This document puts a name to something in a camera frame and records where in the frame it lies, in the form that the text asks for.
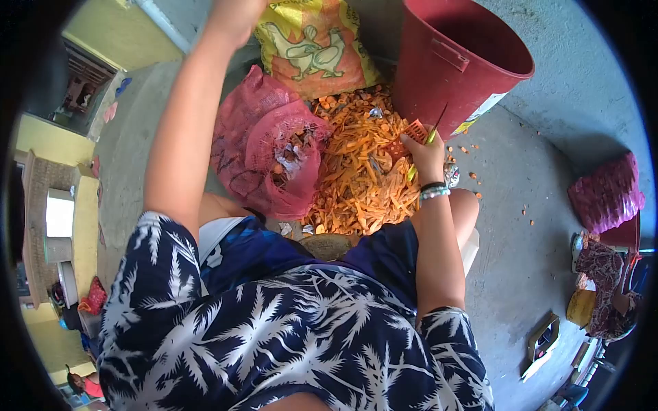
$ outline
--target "yellow container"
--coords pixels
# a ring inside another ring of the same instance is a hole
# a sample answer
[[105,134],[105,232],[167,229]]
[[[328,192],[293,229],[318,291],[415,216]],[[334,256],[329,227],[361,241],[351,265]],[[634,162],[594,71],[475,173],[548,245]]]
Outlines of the yellow container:
[[579,327],[590,330],[590,320],[594,312],[596,293],[591,290],[577,289],[571,296],[567,307],[567,319]]

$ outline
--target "yellow sack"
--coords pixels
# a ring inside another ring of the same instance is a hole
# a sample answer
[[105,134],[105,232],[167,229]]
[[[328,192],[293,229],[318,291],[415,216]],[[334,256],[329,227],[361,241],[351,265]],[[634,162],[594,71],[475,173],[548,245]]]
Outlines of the yellow sack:
[[271,3],[255,30],[265,72],[304,100],[380,83],[359,41],[359,25],[344,0]]

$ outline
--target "person in pink shirt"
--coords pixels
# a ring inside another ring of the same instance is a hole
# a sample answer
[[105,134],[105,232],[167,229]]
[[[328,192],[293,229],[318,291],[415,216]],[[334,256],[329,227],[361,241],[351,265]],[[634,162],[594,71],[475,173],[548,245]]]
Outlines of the person in pink shirt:
[[68,386],[71,387],[74,393],[77,395],[87,393],[89,396],[96,398],[104,397],[101,384],[98,381],[98,372],[92,372],[86,377],[82,377],[72,373],[68,365],[66,366],[66,370],[68,372],[66,376]]

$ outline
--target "pink mesh bag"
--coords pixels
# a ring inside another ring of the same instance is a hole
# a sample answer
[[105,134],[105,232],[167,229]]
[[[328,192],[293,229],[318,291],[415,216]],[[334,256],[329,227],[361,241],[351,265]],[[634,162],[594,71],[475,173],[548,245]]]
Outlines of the pink mesh bag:
[[638,178],[638,161],[629,152],[569,187],[571,204],[590,233],[619,227],[644,208]]
[[[281,163],[296,132],[312,139],[295,149],[293,170],[277,186],[272,169]],[[220,105],[215,122],[211,166],[241,206],[275,218],[296,220],[308,214],[318,179],[329,125],[314,116],[299,95],[252,66],[247,77]]]

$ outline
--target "red bucket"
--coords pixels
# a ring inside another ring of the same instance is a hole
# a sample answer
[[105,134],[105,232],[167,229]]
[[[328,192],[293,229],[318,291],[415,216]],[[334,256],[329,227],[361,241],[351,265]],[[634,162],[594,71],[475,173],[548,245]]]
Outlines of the red bucket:
[[466,130],[521,80],[534,74],[523,41],[471,0],[404,0],[393,105],[409,119],[435,124],[443,139]]

